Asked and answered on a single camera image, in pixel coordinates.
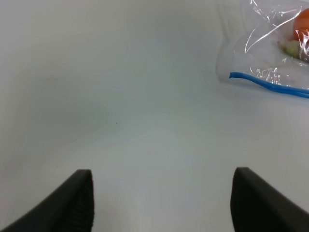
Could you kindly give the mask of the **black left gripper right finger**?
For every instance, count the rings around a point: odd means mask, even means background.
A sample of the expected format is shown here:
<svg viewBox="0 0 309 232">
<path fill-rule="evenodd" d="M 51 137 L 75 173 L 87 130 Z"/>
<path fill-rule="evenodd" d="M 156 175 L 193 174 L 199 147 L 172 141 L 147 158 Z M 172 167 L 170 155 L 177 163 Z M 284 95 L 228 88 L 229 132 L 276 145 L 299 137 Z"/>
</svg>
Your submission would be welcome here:
<svg viewBox="0 0 309 232">
<path fill-rule="evenodd" d="M 309 214 L 248 167 L 237 167 L 230 211 L 236 232 L 307 232 Z"/>
</svg>

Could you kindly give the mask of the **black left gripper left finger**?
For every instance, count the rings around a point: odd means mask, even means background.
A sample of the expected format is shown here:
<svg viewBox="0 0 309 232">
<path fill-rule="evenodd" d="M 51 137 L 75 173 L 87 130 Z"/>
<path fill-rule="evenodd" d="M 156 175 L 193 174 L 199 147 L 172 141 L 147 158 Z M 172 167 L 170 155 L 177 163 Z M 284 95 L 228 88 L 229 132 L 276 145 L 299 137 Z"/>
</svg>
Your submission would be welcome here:
<svg viewBox="0 0 309 232">
<path fill-rule="evenodd" d="M 91 170 L 77 170 L 2 232 L 90 232 L 94 223 Z"/>
</svg>

